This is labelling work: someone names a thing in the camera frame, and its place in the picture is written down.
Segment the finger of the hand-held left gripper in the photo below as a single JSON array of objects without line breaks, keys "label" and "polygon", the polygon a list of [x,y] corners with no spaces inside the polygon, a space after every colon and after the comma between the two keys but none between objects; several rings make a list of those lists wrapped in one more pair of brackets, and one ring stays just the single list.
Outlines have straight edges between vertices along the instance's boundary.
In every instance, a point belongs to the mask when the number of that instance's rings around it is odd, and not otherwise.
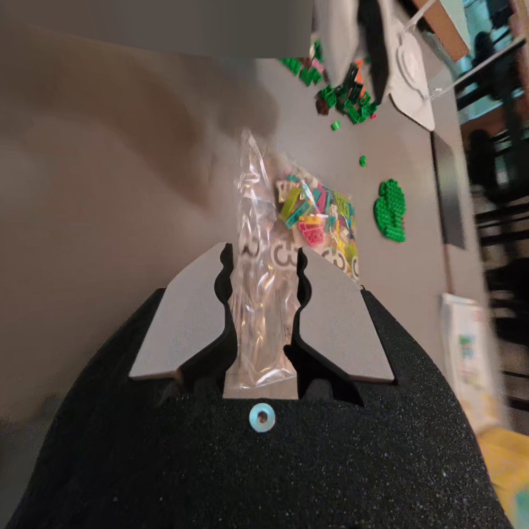
[{"label": "finger of the hand-held left gripper", "polygon": [[314,12],[330,84],[335,87],[345,81],[363,37],[370,57],[372,95],[380,105],[391,78],[391,2],[314,1]]}]

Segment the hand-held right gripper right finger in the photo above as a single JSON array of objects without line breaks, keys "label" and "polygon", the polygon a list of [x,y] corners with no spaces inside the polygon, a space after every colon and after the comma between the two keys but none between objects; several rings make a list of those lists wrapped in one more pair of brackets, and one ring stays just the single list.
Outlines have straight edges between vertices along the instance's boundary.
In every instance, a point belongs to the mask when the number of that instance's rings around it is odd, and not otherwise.
[{"label": "hand-held right gripper right finger", "polygon": [[298,250],[292,339],[299,399],[360,399],[354,384],[395,383],[362,288],[308,247]]}]

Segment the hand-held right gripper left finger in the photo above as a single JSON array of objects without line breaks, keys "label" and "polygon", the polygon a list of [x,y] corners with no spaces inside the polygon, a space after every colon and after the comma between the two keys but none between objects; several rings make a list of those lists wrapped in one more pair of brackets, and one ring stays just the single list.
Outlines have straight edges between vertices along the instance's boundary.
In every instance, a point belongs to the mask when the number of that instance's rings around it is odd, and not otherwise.
[{"label": "hand-held right gripper left finger", "polygon": [[166,287],[129,371],[133,380],[177,377],[182,385],[225,383],[237,357],[230,309],[233,245],[218,243]]}]

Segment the green lego plate assembly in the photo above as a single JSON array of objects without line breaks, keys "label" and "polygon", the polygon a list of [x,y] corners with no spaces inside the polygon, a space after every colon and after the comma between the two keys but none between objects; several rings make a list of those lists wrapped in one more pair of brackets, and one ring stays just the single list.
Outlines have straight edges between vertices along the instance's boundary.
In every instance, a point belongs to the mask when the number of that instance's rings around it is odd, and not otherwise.
[{"label": "green lego plate assembly", "polygon": [[405,195],[398,181],[391,178],[381,182],[374,202],[374,219],[382,236],[397,243],[405,242],[405,213]]}]

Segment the clear bag of colourful lego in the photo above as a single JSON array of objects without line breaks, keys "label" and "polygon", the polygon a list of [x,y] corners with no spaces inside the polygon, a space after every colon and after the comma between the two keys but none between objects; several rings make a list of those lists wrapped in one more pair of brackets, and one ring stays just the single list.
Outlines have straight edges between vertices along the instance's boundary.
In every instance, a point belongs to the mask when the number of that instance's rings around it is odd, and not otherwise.
[{"label": "clear bag of colourful lego", "polygon": [[316,251],[356,284],[359,256],[349,195],[276,150],[241,140],[237,196],[237,263],[231,310],[237,359],[226,374],[229,398],[295,398],[296,373],[284,354],[292,339],[301,247]]}]

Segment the pile of loose lego pieces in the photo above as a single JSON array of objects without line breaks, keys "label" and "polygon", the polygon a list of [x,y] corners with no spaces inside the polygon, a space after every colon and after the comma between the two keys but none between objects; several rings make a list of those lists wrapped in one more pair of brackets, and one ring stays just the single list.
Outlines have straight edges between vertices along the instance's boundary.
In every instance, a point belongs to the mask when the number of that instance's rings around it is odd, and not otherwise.
[{"label": "pile of loose lego pieces", "polygon": [[350,63],[344,80],[336,85],[330,81],[320,39],[311,44],[308,56],[278,58],[277,61],[304,86],[320,88],[315,95],[318,115],[327,116],[334,110],[352,124],[361,124],[377,117],[378,105],[367,91],[363,76],[371,63],[369,56]]}]

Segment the yellow lego box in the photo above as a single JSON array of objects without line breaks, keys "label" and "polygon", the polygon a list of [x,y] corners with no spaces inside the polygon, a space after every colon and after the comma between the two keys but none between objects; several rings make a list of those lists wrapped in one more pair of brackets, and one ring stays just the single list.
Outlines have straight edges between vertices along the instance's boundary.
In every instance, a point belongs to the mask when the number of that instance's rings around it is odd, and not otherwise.
[{"label": "yellow lego box", "polygon": [[477,440],[510,523],[514,528],[528,528],[528,436],[492,427]]}]

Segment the white book stand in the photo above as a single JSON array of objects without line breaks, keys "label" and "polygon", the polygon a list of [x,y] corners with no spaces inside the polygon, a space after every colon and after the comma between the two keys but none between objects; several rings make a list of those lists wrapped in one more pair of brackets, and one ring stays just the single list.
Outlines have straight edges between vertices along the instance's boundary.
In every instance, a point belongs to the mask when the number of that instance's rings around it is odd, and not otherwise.
[{"label": "white book stand", "polygon": [[440,42],[446,51],[450,52],[450,56],[458,60],[462,58],[463,51],[467,51],[468,47],[442,1],[414,1],[414,4],[417,12],[409,21],[402,23],[394,17],[389,27],[390,37],[387,38],[386,43],[389,45],[388,57],[390,57],[391,68],[387,88],[388,94],[399,111],[432,132],[435,129],[433,99],[476,82],[480,73],[492,69],[500,60],[528,44],[528,34],[519,34],[505,48],[495,52],[446,87],[430,90],[422,49],[413,35],[417,23],[426,16],[429,10],[434,9],[433,21],[429,24],[434,28],[434,33],[443,37]]}]

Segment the instruction booklet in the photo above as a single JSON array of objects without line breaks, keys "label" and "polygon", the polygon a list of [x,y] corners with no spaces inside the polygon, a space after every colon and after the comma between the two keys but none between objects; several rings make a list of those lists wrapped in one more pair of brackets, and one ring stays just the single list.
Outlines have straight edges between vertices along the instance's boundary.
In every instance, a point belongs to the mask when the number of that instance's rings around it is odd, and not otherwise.
[{"label": "instruction booklet", "polygon": [[473,432],[479,436],[501,425],[486,312],[472,299],[444,293],[440,322],[450,386]]}]

